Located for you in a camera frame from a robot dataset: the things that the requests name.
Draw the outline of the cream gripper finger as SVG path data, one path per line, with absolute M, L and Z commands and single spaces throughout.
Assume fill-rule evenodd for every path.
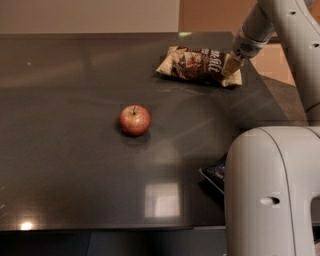
M 240 55 L 230 53 L 225 60 L 224 66 L 222 68 L 222 75 L 224 77 L 230 77 L 236 73 L 244 63 L 244 58 Z

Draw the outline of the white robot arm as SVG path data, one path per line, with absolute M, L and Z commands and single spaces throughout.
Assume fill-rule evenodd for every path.
M 224 185 L 227 256 L 316 256 L 320 27 L 309 11 L 313 1 L 257 0 L 233 40 L 226 74 L 278 36 L 308 124 L 259 127 L 232 143 Z

